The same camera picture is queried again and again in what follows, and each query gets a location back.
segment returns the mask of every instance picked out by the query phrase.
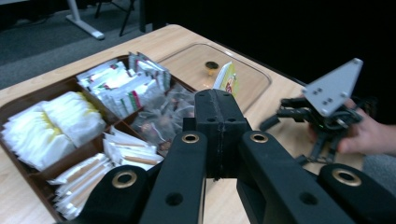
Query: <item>table top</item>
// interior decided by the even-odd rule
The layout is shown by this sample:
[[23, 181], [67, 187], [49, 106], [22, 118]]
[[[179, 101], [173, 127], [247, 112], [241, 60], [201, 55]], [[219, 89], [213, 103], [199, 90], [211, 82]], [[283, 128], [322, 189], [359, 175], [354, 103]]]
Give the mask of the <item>table top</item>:
[[[54, 82], [72, 77], [106, 60], [127, 55], [129, 52], [143, 52], [150, 59], [160, 62], [172, 53], [197, 43], [226, 52], [238, 61], [263, 71], [268, 76], [271, 85], [255, 100], [254, 104], [244, 111], [253, 130], [258, 130], [264, 119], [275, 114], [280, 99], [297, 97], [301, 94], [302, 86], [289, 78], [181, 26], [168, 25], [85, 59], [0, 90], [0, 106], [30, 92], [45, 88]], [[186, 79], [183, 74], [173, 75], [183, 81]], [[284, 119], [271, 128], [268, 133], [272, 134], [293, 157], [309, 154], [313, 146], [308, 138], [306, 123], [296, 123], [292, 119]], [[362, 167], [362, 155], [337, 155], [336, 161], [358, 169]], [[308, 164], [305, 169], [317, 174], [320, 165]], [[24, 180], [4, 150], [0, 150], [0, 207], [2, 208], [0, 210], [1, 223], [46, 224], [55, 222], [54, 217]], [[248, 223], [248, 217], [236, 191], [235, 179], [221, 179], [217, 182], [207, 180], [204, 223]]]

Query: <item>finger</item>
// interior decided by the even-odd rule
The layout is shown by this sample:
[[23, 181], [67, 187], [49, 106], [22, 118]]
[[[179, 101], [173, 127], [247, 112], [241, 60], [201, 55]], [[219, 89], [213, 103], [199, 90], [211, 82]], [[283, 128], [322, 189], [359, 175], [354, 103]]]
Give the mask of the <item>finger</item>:
[[318, 134], [314, 131], [313, 125], [311, 123], [308, 124], [308, 136], [311, 143], [318, 139]]
[[352, 99], [347, 99], [344, 103], [348, 108], [354, 108], [356, 106], [355, 102]]
[[340, 153], [356, 153], [362, 152], [361, 139], [358, 137], [343, 138], [337, 148]]

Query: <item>tea bag packet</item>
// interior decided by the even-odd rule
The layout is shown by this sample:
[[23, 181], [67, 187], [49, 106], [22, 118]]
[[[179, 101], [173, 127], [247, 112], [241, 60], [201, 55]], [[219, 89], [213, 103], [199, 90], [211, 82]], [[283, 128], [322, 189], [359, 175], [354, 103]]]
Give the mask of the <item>tea bag packet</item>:
[[107, 157], [104, 153], [97, 153], [95, 156], [89, 157], [88, 159], [70, 167], [69, 169], [58, 175], [56, 178], [49, 180], [48, 182], [51, 185], [63, 185], [70, 183], [84, 175], [93, 166], [99, 164], [101, 161], [106, 160]]
[[125, 66], [118, 66], [115, 69], [110, 69], [96, 78], [87, 89], [94, 95], [97, 95], [101, 91], [114, 90], [130, 82], [134, 79], [134, 73], [130, 74]]
[[110, 162], [110, 159], [106, 157], [103, 160], [99, 160], [96, 164], [93, 164], [92, 166], [89, 166], [87, 169], [85, 169], [85, 172], [81, 172], [74, 178], [73, 180], [62, 184], [55, 190], [55, 199], [53, 201], [58, 202], [65, 196], [73, 194], [73, 192], [78, 189], [78, 186], [81, 186], [84, 182], [89, 180], [92, 176], [95, 176], [99, 174], [102, 170], [105, 170], [107, 167], [114, 167], [112, 163]]
[[155, 146], [113, 126], [110, 133], [105, 133], [104, 149], [107, 156], [117, 165], [131, 164], [148, 170], [163, 160], [163, 157], [157, 154]]
[[229, 62], [222, 66], [212, 89], [227, 91], [235, 96], [239, 91], [239, 83], [236, 78], [236, 72], [233, 62]]
[[132, 92], [132, 95], [134, 96], [134, 101], [138, 102], [138, 105], [140, 105], [138, 108], [140, 108], [151, 104], [151, 100], [153, 98], [162, 96], [163, 91], [158, 88], [156, 80], [152, 79], [149, 82], [136, 87]]
[[38, 171], [43, 171], [75, 149], [74, 144], [66, 135], [56, 134], [51, 137], [49, 144], [42, 151], [33, 156], [31, 161], [35, 163]]
[[160, 110], [140, 112], [131, 126], [144, 139], [155, 144], [157, 152], [167, 150], [176, 135], [171, 118]]
[[53, 126], [42, 108], [39, 110], [35, 105], [11, 117], [5, 125], [4, 138], [20, 161], [42, 171], [75, 147]]
[[78, 74], [76, 76], [78, 84], [87, 89], [90, 83], [94, 82], [98, 77], [108, 72], [109, 69], [113, 69], [114, 66], [112, 65], [117, 64], [117, 62], [117, 59], [113, 59], [105, 63], [99, 64], [98, 66], [95, 66], [94, 68], [84, 73]]
[[90, 172], [73, 181], [75, 184], [55, 203], [55, 209], [66, 219], [77, 217], [95, 186], [112, 168], [110, 162], [92, 167]]
[[170, 88], [171, 74], [169, 70], [159, 63], [155, 63], [149, 57], [141, 52], [129, 54], [129, 65], [137, 72], [150, 74], [152, 78], [156, 79], [158, 87], [166, 92]]
[[173, 112], [169, 112], [169, 116], [172, 119], [172, 124], [175, 133], [181, 133], [183, 130], [183, 119], [194, 118], [195, 106], [189, 104], [184, 100], [180, 100], [177, 104], [177, 109]]
[[116, 105], [122, 119], [142, 107], [135, 90], [139, 86], [145, 85], [151, 80], [151, 77], [138, 73], [136, 74], [135, 79], [131, 82], [126, 83], [114, 91], [108, 92], [108, 96], [112, 99], [114, 105]]
[[43, 104], [51, 122], [67, 135], [76, 147], [92, 140], [106, 127], [101, 114], [79, 92], [68, 92]]

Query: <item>bolt hole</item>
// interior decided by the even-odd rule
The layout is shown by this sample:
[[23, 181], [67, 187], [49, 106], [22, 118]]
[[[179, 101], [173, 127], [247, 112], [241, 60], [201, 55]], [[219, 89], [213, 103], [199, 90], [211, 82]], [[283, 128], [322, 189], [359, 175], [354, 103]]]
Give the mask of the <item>bolt hole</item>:
[[119, 176], [119, 179], [118, 179], [118, 181], [120, 183], [124, 183], [124, 184], [130, 180], [132, 180], [132, 177], [130, 175], [121, 175], [121, 176]]
[[199, 136], [196, 134], [186, 134], [183, 136], [183, 142], [185, 143], [196, 143], [199, 140]]
[[183, 195], [181, 195], [180, 193], [170, 193], [166, 197], [165, 201], [171, 206], [178, 206], [183, 202]]
[[361, 179], [354, 173], [344, 169], [334, 169], [332, 176], [339, 182], [350, 187], [357, 187], [361, 185]]
[[259, 133], [254, 133], [253, 135], [250, 136], [250, 139], [257, 143], [265, 143], [266, 141], [268, 141], [267, 136]]

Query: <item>condiment packet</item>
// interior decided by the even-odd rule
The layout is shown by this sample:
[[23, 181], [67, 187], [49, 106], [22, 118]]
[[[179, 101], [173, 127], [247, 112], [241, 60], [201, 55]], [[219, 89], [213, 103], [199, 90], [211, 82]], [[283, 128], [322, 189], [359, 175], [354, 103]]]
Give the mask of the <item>condiment packet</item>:
[[117, 62], [118, 62], [117, 59], [113, 59], [105, 63], [99, 64], [98, 66], [88, 70], [85, 73], [78, 74], [76, 76], [78, 80], [78, 84], [84, 88], [87, 88], [90, 85], [90, 83], [92, 83], [95, 80], [96, 77], [100, 76], [98, 74], [103, 74], [104, 71], [106, 71], [108, 68], [110, 68], [111, 65], [116, 64]]
[[148, 170], [163, 160], [155, 146], [113, 126], [110, 133], [105, 133], [103, 144], [105, 153], [117, 165], [131, 164]]
[[106, 123], [81, 92], [66, 92], [8, 118], [2, 131], [20, 161], [42, 171], [100, 134]]
[[213, 84], [213, 89], [227, 91], [235, 96], [239, 91], [239, 84], [236, 78], [235, 68], [233, 62], [224, 64], [221, 68], [218, 77]]
[[70, 167], [60, 175], [58, 175], [55, 179], [49, 180], [48, 182], [51, 185], [63, 185], [70, 183], [86, 172], [88, 172], [94, 165], [99, 164], [101, 161], [106, 161], [107, 157], [103, 153], [97, 153], [93, 157], [89, 157], [88, 159], [81, 161], [80, 163]]
[[89, 176], [96, 175], [100, 169], [103, 169], [103, 167], [107, 166], [110, 166], [108, 157], [106, 157], [104, 160], [99, 160], [97, 164], [92, 166], [92, 168], [88, 169], [84, 174], [79, 175], [73, 181], [61, 185], [55, 190], [55, 194], [57, 195], [57, 197], [55, 197], [54, 201], [57, 202], [61, 200], [64, 196], [72, 194], [75, 191], [76, 186], [81, 185], [81, 182], [86, 180]]
[[77, 217], [95, 186], [112, 168], [113, 167], [108, 162], [82, 176], [80, 181], [69, 189], [70, 193], [64, 195], [62, 199], [55, 203], [55, 209], [68, 220]]

